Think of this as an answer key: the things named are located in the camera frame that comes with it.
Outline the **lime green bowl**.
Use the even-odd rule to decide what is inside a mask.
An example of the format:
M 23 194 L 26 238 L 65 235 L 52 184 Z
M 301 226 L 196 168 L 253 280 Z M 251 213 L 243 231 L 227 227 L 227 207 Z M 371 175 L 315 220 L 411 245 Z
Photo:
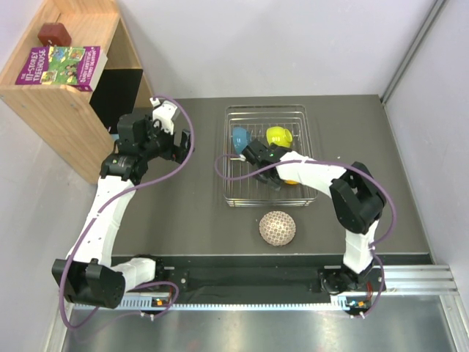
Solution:
M 267 143 L 275 144 L 279 147 L 290 148 L 293 141 L 293 135 L 287 128 L 281 126 L 273 126 L 266 130 L 265 133 Z

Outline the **patterned beige upturned bowl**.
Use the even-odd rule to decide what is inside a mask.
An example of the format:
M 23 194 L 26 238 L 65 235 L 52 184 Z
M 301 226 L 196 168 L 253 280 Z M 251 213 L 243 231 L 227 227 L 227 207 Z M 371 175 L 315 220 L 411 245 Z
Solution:
M 270 211 L 259 221 L 259 234 L 271 246 L 286 246 L 295 237 L 296 223 L 284 211 Z

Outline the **blue bowl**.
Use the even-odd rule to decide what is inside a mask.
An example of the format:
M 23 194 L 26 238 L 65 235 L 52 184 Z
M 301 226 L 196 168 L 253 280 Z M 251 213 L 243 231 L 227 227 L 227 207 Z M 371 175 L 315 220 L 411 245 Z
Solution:
M 240 155 L 250 142 L 251 134 L 247 129 L 239 126 L 233 127 L 232 143 L 234 146 L 234 151 L 237 155 Z

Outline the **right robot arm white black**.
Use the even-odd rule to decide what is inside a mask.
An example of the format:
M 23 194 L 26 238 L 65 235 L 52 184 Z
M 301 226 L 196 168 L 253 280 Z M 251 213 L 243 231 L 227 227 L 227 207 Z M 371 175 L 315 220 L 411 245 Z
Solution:
M 317 164 L 313 158 L 272 143 L 255 139 L 241 151 L 242 159 L 261 172 L 254 177 L 279 190 L 287 182 L 299 183 L 329 197 L 336 218 L 345 228 L 345 253 L 339 269 L 322 269 L 322 289 L 331 295 L 359 290 L 369 281 L 373 256 L 370 244 L 386 205 L 384 193 L 369 178 L 364 164 L 352 170 Z

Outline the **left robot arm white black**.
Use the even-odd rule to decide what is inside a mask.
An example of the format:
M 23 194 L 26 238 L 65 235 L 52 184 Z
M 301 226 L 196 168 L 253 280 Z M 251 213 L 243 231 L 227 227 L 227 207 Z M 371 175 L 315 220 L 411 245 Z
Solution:
M 166 273 L 149 257 L 111 264 L 115 238 L 136 186 L 154 158 L 182 164 L 191 147 L 184 130 L 174 143 L 177 108 L 161 106 L 151 114 L 126 114 L 117 124 L 118 138 L 102 162 L 97 193 L 84 228 L 66 258 L 54 261 L 52 274 L 63 298 L 74 304 L 113 309 L 126 292 L 143 284 L 160 290 Z

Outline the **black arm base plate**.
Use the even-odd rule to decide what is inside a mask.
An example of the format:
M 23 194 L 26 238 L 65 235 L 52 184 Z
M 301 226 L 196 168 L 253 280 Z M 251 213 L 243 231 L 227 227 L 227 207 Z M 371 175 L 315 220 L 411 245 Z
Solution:
M 333 293 L 377 292 L 379 267 L 364 274 L 337 254 L 159 255 L 156 280 L 177 284 L 180 304 L 316 304 Z

